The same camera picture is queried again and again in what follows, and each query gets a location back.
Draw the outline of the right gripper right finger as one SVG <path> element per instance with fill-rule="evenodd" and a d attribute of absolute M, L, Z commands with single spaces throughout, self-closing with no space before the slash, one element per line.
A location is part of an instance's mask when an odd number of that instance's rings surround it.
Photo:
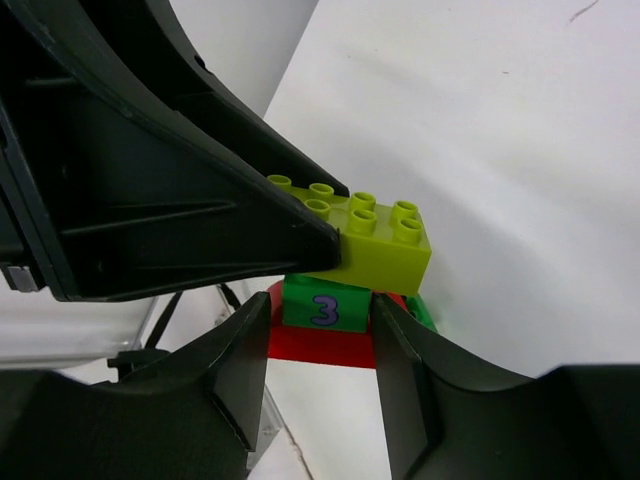
<path fill-rule="evenodd" d="M 381 294 L 371 325 L 394 478 L 638 477 L 637 366 L 561 366 L 529 378 L 429 330 Z"/>

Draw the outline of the green number three lego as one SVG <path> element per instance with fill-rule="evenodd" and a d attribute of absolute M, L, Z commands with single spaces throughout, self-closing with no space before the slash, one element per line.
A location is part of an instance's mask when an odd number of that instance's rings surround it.
<path fill-rule="evenodd" d="M 282 284 L 282 323 L 288 326 L 364 333 L 371 291 L 305 275 L 287 275 Z"/>

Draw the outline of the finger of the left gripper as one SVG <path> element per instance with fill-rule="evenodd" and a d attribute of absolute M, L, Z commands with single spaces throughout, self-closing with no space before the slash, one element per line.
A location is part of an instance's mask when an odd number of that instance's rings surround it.
<path fill-rule="evenodd" d="M 335 228 L 277 187 L 346 187 L 210 72 L 167 1 L 1 5 L 1 271 L 130 301 L 324 271 Z"/>

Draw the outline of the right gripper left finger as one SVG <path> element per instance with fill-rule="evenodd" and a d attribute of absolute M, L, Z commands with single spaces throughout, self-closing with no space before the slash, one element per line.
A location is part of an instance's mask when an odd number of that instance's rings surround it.
<path fill-rule="evenodd" d="M 5 479 L 242 479 L 256 447 L 271 301 L 116 383 L 1 375 Z"/>

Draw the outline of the lime long lego brick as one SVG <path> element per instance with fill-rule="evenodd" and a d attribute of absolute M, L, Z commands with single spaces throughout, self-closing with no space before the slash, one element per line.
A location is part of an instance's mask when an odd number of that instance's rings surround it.
<path fill-rule="evenodd" d="M 340 264 L 309 277 L 405 296 L 418 293 L 432 250 L 415 204 L 398 200 L 386 206 L 364 191 L 340 196 L 324 183 L 299 188 L 278 174 L 268 180 L 339 234 Z"/>

